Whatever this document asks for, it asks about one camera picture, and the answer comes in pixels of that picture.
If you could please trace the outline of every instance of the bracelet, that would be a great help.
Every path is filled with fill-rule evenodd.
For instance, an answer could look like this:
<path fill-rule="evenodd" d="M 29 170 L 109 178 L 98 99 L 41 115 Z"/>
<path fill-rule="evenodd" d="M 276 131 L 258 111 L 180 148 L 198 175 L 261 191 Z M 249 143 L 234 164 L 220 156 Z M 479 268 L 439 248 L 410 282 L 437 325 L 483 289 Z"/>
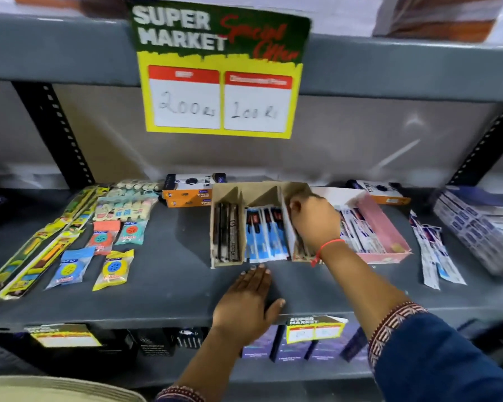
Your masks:
<path fill-rule="evenodd" d="M 315 255 L 315 259 L 311 260 L 311 267 L 312 268 L 315 268 L 315 265 L 321 260 L 320 253 L 322 252 L 322 249 L 324 247 L 326 247 L 326 245 L 331 244 L 331 243 L 335 243 L 336 241 L 345 242 L 345 240 L 343 240 L 342 238 L 336 238 L 335 240 L 331 240 L 331 241 L 328 241 L 325 244 L 322 244 L 321 248 L 319 248 L 319 250 L 317 251 L 317 253 Z"/>

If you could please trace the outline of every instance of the shelf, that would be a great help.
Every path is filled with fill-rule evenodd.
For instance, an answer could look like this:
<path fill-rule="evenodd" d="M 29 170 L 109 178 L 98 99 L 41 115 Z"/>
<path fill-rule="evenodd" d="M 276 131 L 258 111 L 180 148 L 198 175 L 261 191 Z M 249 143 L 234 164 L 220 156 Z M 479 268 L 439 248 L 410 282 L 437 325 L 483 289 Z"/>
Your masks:
<path fill-rule="evenodd" d="M 139 86 L 125 20 L 0 14 L 0 80 Z M 300 94 L 503 102 L 503 46 L 310 36 Z"/>
<path fill-rule="evenodd" d="M 178 348 L 173 357 L 145 357 L 138 354 L 130 370 L 112 378 L 110 383 L 133 389 L 162 386 L 175 382 L 195 355 L 195 350 Z M 330 361 L 272 362 L 268 359 L 238 359 L 231 372 L 231 383 L 267 383 L 316 381 L 372 377 L 365 361 L 347 363 L 342 358 Z"/>
<path fill-rule="evenodd" d="M 22 204 L 18 214 L 0 226 L 0 266 L 37 229 L 59 216 L 70 196 L 58 190 L 18 192 L 31 199 L 18 200 Z M 421 209 L 424 196 L 412 197 L 422 222 L 442 225 Z M 441 280 L 441 291 L 423 286 L 419 247 L 406 214 L 409 208 L 382 208 L 414 254 L 400 264 L 377 265 L 377 272 L 453 327 L 474 318 L 503 319 L 503 282 L 492 278 L 447 230 L 444 241 L 468 285 Z M 55 262 L 23 298 L 0 300 L 0 328 L 21 331 L 26 325 L 82 322 L 106 329 L 208 326 L 216 303 L 246 269 L 245 265 L 209 268 L 208 217 L 208 208 L 168 209 L 157 204 L 144 244 L 116 247 L 136 250 L 126 284 L 92 292 L 104 260 L 97 256 L 84 282 L 44 290 L 57 268 Z M 90 235 L 88 228 L 71 249 L 82 248 Z M 280 323 L 292 316 L 322 314 L 354 319 L 347 298 L 324 265 L 312 269 L 308 263 L 276 261 L 268 267 L 274 277 L 270 299 L 287 300 Z"/>

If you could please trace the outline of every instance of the yellow eraser packet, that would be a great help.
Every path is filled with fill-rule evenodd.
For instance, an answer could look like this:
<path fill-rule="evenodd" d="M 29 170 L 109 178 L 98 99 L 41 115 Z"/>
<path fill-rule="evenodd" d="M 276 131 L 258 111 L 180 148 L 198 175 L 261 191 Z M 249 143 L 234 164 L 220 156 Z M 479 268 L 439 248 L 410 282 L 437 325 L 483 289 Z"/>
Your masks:
<path fill-rule="evenodd" d="M 130 263 L 133 259 L 134 250 L 126 252 L 112 251 L 108 254 L 105 264 L 102 266 L 102 271 L 93 285 L 93 291 L 127 282 Z"/>

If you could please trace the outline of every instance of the person's right hand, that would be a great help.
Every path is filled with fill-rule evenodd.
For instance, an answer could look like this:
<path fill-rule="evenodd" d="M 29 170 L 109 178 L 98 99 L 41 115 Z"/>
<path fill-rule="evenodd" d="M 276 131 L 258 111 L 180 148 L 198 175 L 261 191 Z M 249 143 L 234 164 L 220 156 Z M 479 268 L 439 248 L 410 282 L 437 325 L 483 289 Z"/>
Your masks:
<path fill-rule="evenodd" d="M 311 250 L 316 252 L 323 244 L 341 236 L 341 216 L 323 197 L 295 195 L 290 209 L 292 225 Z"/>

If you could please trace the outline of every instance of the embroidered sleeve cuff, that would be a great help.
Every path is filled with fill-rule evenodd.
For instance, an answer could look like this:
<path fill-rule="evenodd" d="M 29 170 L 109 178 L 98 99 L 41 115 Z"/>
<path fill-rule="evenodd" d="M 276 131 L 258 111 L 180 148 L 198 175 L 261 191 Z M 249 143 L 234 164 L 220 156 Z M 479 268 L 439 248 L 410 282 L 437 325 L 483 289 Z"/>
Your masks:
<path fill-rule="evenodd" d="M 384 345 L 391 338 L 395 329 L 408 317 L 417 313 L 428 313 L 428 310 L 416 303 L 405 302 L 393 308 L 380 322 L 369 341 L 369 366 L 373 372 Z"/>
<path fill-rule="evenodd" d="M 155 402 L 169 401 L 205 402 L 205 398 L 188 386 L 173 385 L 161 391 L 155 398 Z"/>

